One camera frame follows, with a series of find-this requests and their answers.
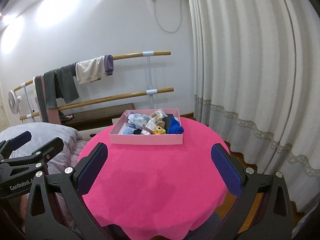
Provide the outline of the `blue knitted toy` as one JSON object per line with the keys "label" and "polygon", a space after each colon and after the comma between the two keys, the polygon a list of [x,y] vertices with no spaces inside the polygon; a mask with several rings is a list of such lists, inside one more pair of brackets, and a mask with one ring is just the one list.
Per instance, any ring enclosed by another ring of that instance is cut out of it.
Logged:
{"label": "blue knitted toy", "polygon": [[170,125],[167,129],[167,134],[183,134],[184,128],[180,125],[180,123],[174,118],[170,117]]}

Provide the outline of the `pastel organza scrunchie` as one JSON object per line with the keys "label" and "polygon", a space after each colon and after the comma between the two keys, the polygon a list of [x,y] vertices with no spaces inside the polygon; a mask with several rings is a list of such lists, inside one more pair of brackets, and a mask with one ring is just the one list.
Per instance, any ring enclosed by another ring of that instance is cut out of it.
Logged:
{"label": "pastel organza scrunchie", "polygon": [[154,134],[156,128],[157,128],[157,125],[152,120],[149,120],[146,125],[142,126],[141,134],[143,135]]}

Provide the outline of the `cotton swab bag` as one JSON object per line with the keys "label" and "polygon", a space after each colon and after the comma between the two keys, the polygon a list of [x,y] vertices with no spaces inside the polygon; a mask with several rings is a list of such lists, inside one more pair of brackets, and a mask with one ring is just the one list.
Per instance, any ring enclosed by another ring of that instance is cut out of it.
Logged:
{"label": "cotton swab bag", "polygon": [[152,120],[154,123],[157,123],[159,121],[162,121],[167,116],[168,115],[162,109],[157,109],[149,115],[149,119]]}

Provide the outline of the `navy knitted scrunchie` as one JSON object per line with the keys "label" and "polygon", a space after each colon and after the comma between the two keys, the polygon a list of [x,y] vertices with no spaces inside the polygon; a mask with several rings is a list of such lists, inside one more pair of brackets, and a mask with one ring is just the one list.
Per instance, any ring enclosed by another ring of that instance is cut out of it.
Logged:
{"label": "navy knitted scrunchie", "polygon": [[142,129],[135,129],[135,130],[133,131],[133,134],[138,135],[138,134],[141,134],[141,132],[142,132]]}

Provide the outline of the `beige satin scrunchie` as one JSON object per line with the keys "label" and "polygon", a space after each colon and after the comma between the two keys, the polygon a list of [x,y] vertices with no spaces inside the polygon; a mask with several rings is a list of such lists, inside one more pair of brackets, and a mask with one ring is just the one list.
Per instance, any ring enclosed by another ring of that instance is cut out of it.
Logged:
{"label": "beige satin scrunchie", "polygon": [[163,128],[163,129],[165,129],[165,122],[164,121],[158,121],[157,123],[156,123],[156,125],[157,126],[159,126],[159,127],[161,127],[161,128]]}

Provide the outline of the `grey pink towel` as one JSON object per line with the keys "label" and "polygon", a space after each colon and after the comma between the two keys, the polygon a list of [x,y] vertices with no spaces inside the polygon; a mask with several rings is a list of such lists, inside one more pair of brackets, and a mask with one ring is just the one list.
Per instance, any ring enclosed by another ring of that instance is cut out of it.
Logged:
{"label": "grey pink towel", "polygon": [[33,83],[42,121],[60,125],[61,119],[57,109],[54,71],[35,76]]}

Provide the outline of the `white fan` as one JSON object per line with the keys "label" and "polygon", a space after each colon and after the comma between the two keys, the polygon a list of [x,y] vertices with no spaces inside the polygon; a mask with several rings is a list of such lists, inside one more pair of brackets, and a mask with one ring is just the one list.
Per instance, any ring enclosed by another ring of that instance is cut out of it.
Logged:
{"label": "white fan", "polygon": [[18,113],[21,114],[21,109],[20,109],[21,100],[22,100],[21,96],[17,96],[17,94],[13,90],[9,91],[8,104],[13,114],[18,114]]}

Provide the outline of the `white storage drawer left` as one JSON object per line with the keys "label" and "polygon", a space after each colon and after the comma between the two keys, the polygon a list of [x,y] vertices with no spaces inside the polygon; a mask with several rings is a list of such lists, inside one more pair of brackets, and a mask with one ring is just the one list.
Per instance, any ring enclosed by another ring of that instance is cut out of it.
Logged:
{"label": "white storage drawer left", "polygon": [[95,136],[98,136],[98,138],[103,138],[104,140],[106,140],[106,139],[108,139],[108,135],[109,135],[110,130],[112,128],[113,128],[113,125],[78,131],[77,139],[81,139],[84,141],[90,141]]}

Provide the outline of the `dark green towel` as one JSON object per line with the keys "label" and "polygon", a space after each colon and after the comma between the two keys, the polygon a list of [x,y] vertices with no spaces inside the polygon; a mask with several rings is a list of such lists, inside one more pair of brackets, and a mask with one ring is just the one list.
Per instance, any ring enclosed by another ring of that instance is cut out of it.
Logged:
{"label": "dark green towel", "polygon": [[74,82],[76,63],[57,68],[54,71],[56,84],[56,99],[62,98],[66,104],[79,98],[79,94]]}

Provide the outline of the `pink tablecloth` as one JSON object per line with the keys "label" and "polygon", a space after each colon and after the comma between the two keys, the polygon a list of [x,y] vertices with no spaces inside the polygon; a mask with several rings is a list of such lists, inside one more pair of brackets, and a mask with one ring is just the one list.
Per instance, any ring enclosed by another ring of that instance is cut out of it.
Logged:
{"label": "pink tablecloth", "polygon": [[180,145],[112,144],[107,128],[82,149],[81,158],[99,142],[108,148],[84,196],[101,226],[118,225],[130,239],[183,239],[223,203],[227,187],[211,159],[212,146],[223,140],[199,122],[182,118],[181,123]]}

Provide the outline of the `light blue sock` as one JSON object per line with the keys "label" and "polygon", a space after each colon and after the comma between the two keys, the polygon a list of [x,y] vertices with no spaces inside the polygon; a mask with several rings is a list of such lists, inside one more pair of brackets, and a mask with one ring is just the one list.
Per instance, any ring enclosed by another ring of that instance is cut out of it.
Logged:
{"label": "light blue sock", "polygon": [[134,129],[127,128],[123,131],[123,135],[132,135],[134,133]]}

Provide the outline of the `cream garment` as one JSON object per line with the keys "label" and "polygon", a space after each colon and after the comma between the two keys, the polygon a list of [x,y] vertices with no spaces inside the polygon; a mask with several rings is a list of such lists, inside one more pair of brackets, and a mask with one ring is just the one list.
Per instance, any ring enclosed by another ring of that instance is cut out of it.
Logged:
{"label": "cream garment", "polygon": [[107,77],[104,58],[104,56],[100,56],[91,60],[77,62],[75,71],[78,84],[90,83]]}

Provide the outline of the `light blue patterned cloth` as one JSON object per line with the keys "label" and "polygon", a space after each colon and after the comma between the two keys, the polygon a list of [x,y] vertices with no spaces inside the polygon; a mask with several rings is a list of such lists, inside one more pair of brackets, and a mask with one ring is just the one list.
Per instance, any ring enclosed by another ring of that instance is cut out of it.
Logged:
{"label": "light blue patterned cloth", "polygon": [[128,116],[129,127],[142,129],[149,122],[150,118],[146,114],[132,113]]}

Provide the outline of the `purple garment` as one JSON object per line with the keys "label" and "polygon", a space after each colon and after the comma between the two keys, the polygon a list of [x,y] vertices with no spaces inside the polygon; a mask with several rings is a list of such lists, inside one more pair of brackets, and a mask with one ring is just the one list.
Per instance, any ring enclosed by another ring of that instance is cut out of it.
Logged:
{"label": "purple garment", "polygon": [[112,55],[105,55],[104,56],[104,68],[107,76],[113,75],[114,71],[114,62]]}

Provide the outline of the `yellow crocheted fish toy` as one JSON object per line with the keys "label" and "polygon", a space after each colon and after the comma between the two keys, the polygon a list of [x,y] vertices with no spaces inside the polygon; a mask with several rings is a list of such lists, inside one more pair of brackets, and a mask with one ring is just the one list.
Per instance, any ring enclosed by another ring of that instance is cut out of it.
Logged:
{"label": "yellow crocheted fish toy", "polygon": [[161,126],[157,126],[157,127],[153,130],[153,134],[163,135],[163,134],[166,134],[166,130],[165,130],[164,128],[162,128]]}

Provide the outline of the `pink shallow box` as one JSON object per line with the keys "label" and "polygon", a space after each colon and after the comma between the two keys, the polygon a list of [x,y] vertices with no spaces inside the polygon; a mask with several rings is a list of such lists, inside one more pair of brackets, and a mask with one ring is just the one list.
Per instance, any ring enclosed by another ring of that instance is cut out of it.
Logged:
{"label": "pink shallow box", "polygon": [[129,135],[123,134],[129,128],[127,121],[130,114],[152,114],[156,109],[131,109],[126,110],[109,132],[109,139],[113,144],[121,145],[181,145],[183,134],[165,135]]}

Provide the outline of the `wooden ballet barre rack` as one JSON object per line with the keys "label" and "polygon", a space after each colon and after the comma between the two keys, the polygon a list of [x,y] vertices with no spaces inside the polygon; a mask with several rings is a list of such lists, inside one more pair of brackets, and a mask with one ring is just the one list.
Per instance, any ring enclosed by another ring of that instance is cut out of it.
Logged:
{"label": "wooden ballet barre rack", "polygon": [[[170,56],[170,55],[171,55],[170,51],[143,51],[143,52],[137,52],[137,53],[114,55],[113,56],[114,61],[136,59],[136,58],[145,58],[146,59],[146,61],[147,61],[147,63],[146,63],[147,87],[145,90],[138,91],[138,92],[127,92],[127,93],[122,93],[122,94],[118,94],[118,95],[113,95],[110,92],[102,93],[101,91],[99,91],[97,95],[92,96],[91,98],[87,98],[87,100],[78,99],[74,103],[64,104],[64,105],[58,107],[57,109],[59,111],[65,111],[65,110],[69,110],[69,109],[82,108],[85,106],[91,106],[91,105],[96,105],[96,104],[105,103],[105,102],[136,98],[139,96],[148,96],[150,99],[150,107],[153,108],[154,107],[154,99],[153,99],[154,95],[173,92],[174,88],[172,88],[172,87],[154,88],[153,87],[151,58],[156,57],[156,56]],[[27,82],[20,84],[19,86],[15,87],[13,89],[13,91],[16,94],[19,90],[24,91],[24,97],[22,97],[22,99],[25,99],[27,102],[28,112],[26,114],[22,113],[21,102],[20,102],[21,114],[18,113],[18,115],[19,115],[19,120],[22,122],[24,122],[26,120],[33,120],[34,121],[36,117],[40,116],[40,111],[34,110],[31,107],[30,100],[29,100],[27,87],[32,84],[33,84],[33,80],[29,80]]]}

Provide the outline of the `white curtain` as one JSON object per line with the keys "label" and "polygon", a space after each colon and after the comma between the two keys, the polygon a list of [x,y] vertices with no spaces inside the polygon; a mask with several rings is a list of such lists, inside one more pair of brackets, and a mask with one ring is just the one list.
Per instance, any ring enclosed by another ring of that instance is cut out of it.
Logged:
{"label": "white curtain", "polygon": [[319,16],[309,0],[188,0],[194,116],[299,212],[319,201]]}

